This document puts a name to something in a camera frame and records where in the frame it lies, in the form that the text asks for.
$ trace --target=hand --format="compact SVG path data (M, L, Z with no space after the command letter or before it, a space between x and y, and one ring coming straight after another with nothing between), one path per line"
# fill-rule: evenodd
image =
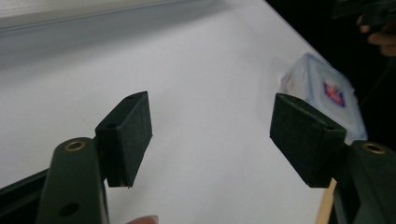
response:
M150 217L139 217L134 219L128 224L158 224L158 217L157 216L150 216Z
M361 23L360 16L358 18L358 25ZM362 33L370 32L370 26L360 26ZM387 57L396 56L396 22L388 22L384 25L380 32L375 32L367 38L370 44L378 45L381 53Z

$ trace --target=person's hand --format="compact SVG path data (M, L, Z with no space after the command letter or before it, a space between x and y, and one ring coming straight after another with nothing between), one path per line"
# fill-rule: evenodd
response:
M360 26L361 32L366 34L371 31L370 26ZM381 53L387 57L396 56L396 22L388 22L380 32L375 32L367 38L370 44L378 45Z
M157 216L150 216L150 217L139 217L134 219L127 224L158 224L158 217Z

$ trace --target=white table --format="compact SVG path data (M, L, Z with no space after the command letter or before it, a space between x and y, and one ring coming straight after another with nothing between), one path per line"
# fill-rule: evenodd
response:
M310 189L269 138L280 79L314 50L262 0L200 0L0 33L0 188L148 91L153 137L111 223L314 223Z

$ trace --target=brass rivet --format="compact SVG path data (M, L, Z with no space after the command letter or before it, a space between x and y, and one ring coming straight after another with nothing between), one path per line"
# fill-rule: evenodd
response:
M82 150L87 144L84 141L81 140L75 140L70 143L68 143L65 147L64 150L68 152L75 152Z
M387 151L383 147L376 145L376 144L364 143L362 146L367 151L372 152L377 155L384 155L385 153L387 153Z

